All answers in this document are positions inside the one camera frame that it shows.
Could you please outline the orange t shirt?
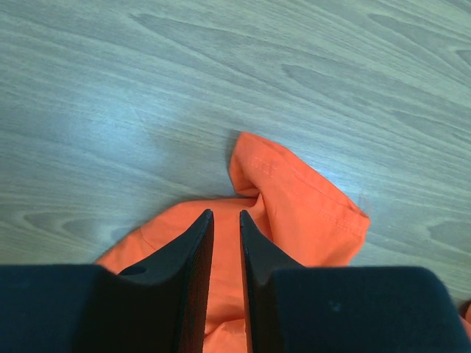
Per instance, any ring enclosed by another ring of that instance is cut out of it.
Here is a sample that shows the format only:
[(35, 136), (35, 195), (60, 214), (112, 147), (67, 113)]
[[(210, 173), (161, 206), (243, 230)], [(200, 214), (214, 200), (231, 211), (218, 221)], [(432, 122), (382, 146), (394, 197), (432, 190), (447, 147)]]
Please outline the orange t shirt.
[(370, 220), (335, 185), (288, 149), (248, 132), (233, 150), (232, 199), (178, 204), (128, 234), (98, 263), (119, 273), (164, 247), (205, 211), (214, 217), (204, 352), (249, 352), (241, 263), (240, 215), (299, 264), (350, 267)]

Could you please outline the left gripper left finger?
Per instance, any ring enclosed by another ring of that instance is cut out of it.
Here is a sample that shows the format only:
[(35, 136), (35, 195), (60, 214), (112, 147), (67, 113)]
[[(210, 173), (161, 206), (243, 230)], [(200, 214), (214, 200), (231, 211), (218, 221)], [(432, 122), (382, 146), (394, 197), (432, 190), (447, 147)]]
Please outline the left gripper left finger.
[(200, 352), (213, 213), (114, 274), (100, 265), (1, 267), (3, 352)]

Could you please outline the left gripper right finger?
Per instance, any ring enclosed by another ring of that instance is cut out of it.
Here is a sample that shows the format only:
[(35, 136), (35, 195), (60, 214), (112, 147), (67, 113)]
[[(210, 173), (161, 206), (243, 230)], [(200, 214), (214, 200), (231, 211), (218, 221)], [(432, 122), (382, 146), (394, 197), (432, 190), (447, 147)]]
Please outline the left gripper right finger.
[(299, 264), (240, 215), (250, 352), (468, 352), (446, 287), (421, 267)]

